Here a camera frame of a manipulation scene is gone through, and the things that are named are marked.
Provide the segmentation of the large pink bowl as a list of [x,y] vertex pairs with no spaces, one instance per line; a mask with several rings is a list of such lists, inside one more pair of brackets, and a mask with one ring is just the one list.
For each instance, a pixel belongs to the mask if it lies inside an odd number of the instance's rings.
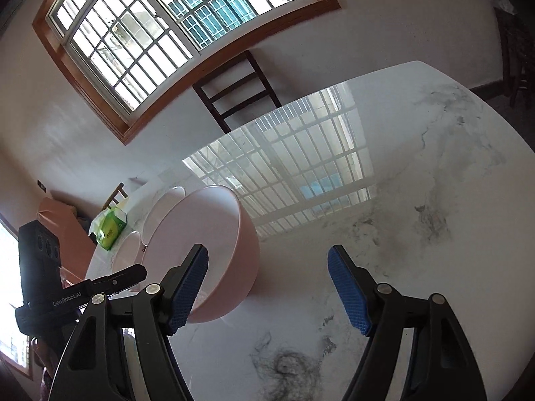
[[205,186],[188,194],[163,218],[149,240],[142,264],[145,285],[161,281],[195,244],[208,250],[209,263],[188,322],[219,319],[246,299],[259,270],[259,239],[236,194]]

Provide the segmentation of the small pink rabbit bowl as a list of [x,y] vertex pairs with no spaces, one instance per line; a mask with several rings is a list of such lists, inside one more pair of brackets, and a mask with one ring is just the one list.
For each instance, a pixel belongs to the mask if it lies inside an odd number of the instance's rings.
[[141,263],[145,246],[137,231],[128,234],[120,244],[112,261],[112,273],[122,271],[136,263]]

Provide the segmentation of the white bowl blue print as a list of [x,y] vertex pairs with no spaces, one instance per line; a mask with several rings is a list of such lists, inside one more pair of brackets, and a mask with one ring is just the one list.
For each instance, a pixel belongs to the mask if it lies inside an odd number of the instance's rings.
[[158,199],[147,214],[141,231],[141,242],[145,246],[149,244],[150,239],[165,216],[185,198],[185,195],[185,189],[182,186],[176,185]]

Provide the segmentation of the black wall switch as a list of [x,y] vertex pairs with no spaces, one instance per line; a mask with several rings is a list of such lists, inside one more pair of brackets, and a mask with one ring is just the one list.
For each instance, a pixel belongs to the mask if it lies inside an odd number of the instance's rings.
[[47,192],[46,186],[40,180],[37,180],[36,183],[39,186],[39,189],[42,190],[42,192],[45,192],[45,193]]

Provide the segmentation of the dark wooden ladder-back chair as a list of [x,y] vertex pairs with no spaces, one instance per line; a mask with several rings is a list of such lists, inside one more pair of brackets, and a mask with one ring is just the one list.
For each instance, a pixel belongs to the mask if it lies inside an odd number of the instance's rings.
[[[251,69],[248,74],[229,84],[227,87],[224,87],[219,92],[216,92],[212,95],[206,94],[205,88],[209,86],[209,84],[213,83],[225,73],[233,71],[237,66],[241,66],[244,63],[247,63]],[[232,105],[226,111],[221,112],[217,109],[217,102],[220,102],[224,98],[243,90],[250,83],[260,83],[262,89],[259,92],[255,92],[247,98],[244,98],[241,102]],[[266,74],[264,74],[250,50],[241,52],[237,56],[226,61],[224,64],[221,64],[214,71],[203,76],[199,81],[194,83],[192,88],[224,134],[231,132],[231,128],[226,123],[226,120],[238,112],[244,111],[244,109],[252,106],[256,102],[260,102],[265,98],[269,98],[276,108],[280,108],[282,106],[282,102],[275,93],[275,90],[266,77]]]

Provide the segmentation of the light wooden chair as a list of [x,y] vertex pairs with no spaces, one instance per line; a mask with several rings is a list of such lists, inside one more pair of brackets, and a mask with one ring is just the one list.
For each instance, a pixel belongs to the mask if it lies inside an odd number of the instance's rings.
[[121,201],[125,200],[127,197],[128,194],[124,189],[124,183],[121,182],[115,187],[115,189],[112,191],[112,194],[106,199],[105,203],[102,206],[102,210],[116,207],[118,204],[121,203]]

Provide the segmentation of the wood framed barred window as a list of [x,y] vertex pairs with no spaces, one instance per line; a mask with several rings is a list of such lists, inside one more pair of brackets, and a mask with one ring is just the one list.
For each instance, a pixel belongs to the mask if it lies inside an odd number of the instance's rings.
[[123,144],[254,44],[338,10],[338,0],[44,0],[33,30]]

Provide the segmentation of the green tissue pack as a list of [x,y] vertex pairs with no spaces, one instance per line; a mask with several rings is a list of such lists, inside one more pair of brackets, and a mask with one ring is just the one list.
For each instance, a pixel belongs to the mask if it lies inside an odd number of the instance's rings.
[[106,208],[93,219],[89,235],[94,236],[102,249],[109,251],[126,225],[127,216],[120,208]]

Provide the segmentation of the side window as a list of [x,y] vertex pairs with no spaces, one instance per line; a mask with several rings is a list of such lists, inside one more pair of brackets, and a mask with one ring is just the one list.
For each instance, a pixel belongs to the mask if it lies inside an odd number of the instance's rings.
[[1,359],[33,378],[31,342],[18,328],[14,311],[23,304],[17,234],[1,216]]

